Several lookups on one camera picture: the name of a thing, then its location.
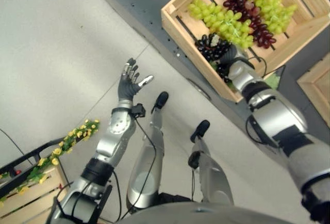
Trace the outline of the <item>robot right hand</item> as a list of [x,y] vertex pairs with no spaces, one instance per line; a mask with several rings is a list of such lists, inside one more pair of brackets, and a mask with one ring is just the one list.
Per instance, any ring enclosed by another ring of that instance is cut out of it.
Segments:
[[222,65],[232,65],[233,63],[239,60],[247,60],[247,53],[240,47],[235,44],[232,44],[227,52],[220,58],[220,64]]

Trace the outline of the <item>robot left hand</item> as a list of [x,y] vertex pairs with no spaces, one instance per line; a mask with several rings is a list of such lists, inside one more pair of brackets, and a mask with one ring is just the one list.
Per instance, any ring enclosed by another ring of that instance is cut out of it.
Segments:
[[153,75],[148,75],[140,82],[137,82],[139,77],[138,65],[135,59],[130,58],[125,64],[121,72],[118,85],[118,99],[122,101],[133,101],[134,96],[153,79]]

